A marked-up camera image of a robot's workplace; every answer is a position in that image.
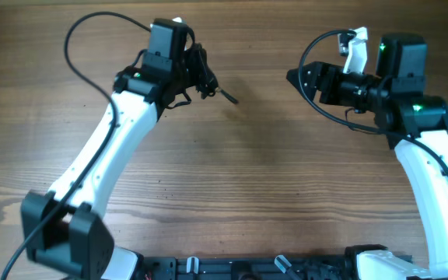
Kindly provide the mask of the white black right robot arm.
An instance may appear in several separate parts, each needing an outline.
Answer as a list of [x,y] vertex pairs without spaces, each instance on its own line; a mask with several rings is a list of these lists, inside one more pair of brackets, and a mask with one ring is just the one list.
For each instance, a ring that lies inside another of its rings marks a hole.
[[363,245],[346,251],[353,279],[448,279],[448,106],[425,95],[427,45],[413,33],[387,33],[380,40],[376,71],[365,73],[365,28],[334,30],[346,62],[342,66],[301,58],[287,80],[317,112],[327,105],[357,114],[371,112],[369,127],[342,118],[340,124],[384,135],[402,165],[425,230],[429,265],[421,268],[386,247]]

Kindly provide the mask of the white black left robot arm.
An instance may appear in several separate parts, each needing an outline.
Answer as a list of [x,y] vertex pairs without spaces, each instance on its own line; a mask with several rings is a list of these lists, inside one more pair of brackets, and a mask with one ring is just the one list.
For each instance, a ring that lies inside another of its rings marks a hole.
[[141,254],[115,244],[103,222],[133,152],[177,96],[218,90],[205,49],[182,19],[156,19],[149,45],[120,71],[99,124],[69,168],[44,194],[30,192],[20,213],[19,252],[73,279],[147,279]]

